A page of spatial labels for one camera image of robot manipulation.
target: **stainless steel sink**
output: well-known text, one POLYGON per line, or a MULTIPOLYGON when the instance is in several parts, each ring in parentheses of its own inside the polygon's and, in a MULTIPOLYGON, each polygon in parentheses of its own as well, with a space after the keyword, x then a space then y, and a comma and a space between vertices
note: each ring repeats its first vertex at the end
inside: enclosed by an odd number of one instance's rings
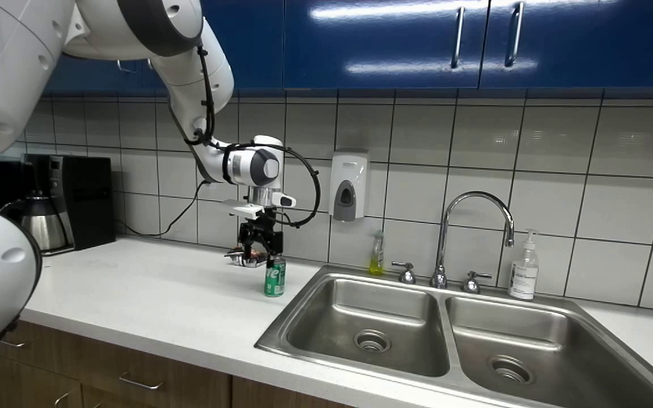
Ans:
POLYGON ((257 348, 502 406, 652 407, 653 368, 572 301, 324 266, 257 348))

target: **kitchen counter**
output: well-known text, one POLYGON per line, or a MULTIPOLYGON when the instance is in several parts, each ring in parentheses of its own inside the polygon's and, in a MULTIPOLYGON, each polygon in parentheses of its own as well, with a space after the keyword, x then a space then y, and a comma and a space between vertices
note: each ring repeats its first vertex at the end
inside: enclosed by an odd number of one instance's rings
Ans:
MULTIPOLYGON (((254 348, 321 263, 290 261, 285 294, 266 297, 264 267, 223 253, 120 237, 45 258, 22 320, 352 406, 493 406, 254 348)), ((577 303, 653 365, 653 311, 577 303)))

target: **green soda can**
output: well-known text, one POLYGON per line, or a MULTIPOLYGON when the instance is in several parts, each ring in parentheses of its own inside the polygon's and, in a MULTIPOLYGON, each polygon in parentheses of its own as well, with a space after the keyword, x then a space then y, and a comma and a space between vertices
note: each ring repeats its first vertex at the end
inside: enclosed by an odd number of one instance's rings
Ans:
POLYGON ((282 256, 275 256, 274 259, 266 261, 266 282, 264 283, 264 294, 270 297, 283 295, 283 287, 286 284, 286 259, 282 256))

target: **faucet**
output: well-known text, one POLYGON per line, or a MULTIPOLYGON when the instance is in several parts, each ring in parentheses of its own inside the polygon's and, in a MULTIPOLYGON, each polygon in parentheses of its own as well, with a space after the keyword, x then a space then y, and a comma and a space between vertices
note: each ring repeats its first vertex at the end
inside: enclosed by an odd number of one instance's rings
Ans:
POLYGON ((508 207, 496 196, 485 193, 485 191, 468 191, 462 193, 453 199, 453 202, 445 209, 443 215, 443 222, 440 224, 440 237, 438 238, 438 258, 435 260, 435 273, 430 278, 430 286, 437 287, 438 289, 445 289, 448 285, 448 278, 445 276, 445 240, 448 235, 448 220, 450 213, 453 212, 455 207, 466 198, 469 197, 482 197, 495 204, 506 219, 506 240, 505 246, 512 247, 515 243, 515 230, 513 228, 513 216, 508 211, 508 207))

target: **cabinet handle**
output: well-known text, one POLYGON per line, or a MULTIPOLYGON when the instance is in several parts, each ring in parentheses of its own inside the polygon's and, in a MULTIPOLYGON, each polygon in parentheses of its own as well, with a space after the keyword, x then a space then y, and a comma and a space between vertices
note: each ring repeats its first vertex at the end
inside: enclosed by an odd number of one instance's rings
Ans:
POLYGON ((465 18, 465 7, 458 9, 458 28, 457 35, 455 36, 455 49, 453 50, 453 60, 450 66, 453 68, 458 67, 458 59, 460 58, 460 44, 462 42, 462 23, 465 18))
POLYGON ((117 60, 117 69, 121 70, 124 73, 135 73, 134 70, 127 70, 127 69, 123 68, 122 65, 120 64, 119 59, 117 60))
POLYGON ((510 50, 510 54, 506 58, 506 67, 510 67, 515 64, 515 59, 518 57, 518 44, 520 43, 520 29, 523 26, 523 9, 525 8, 524 2, 519 2, 516 5, 513 15, 515 15, 515 36, 513 37, 513 47, 510 50))
POLYGON ((122 382, 124 382, 126 384, 135 385, 135 386, 140 387, 140 388, 145 388, 146 390, 151 390, 151 392, 153 392, 154 390, 158 390, 158 388, 160 388, 163 385, 162 381, 158 385, 145 385, 145 384, 143 384, 141 382, 137 382, 137 381, 130 380, 129 378, 125 378, 125 375, 128 375, 128 374, 130 374, 130 372, 125 371, 117 379, 119 379, 120 381, 122 381, 122 382))
POLYGON ((13 347, 15 349, 20 349, 20 348, 23 348, 24 346, 27 345, 26 343, 10 343, 10 342, 5 341, 5 340, 0 340, 0 344, 3 344, 5 346, 7 346, 7 347, 13 347))
POLYGON ((57 400, 54 401, 54 408, 57 408, 57 406, 60 405, 60 402, 62 402, 62 400, 67 398, 67 396, 69 396, 69 395, 70 395, 70 393, 65 393, 65 395, 62 395, 62 397, 57 398, 57 400))

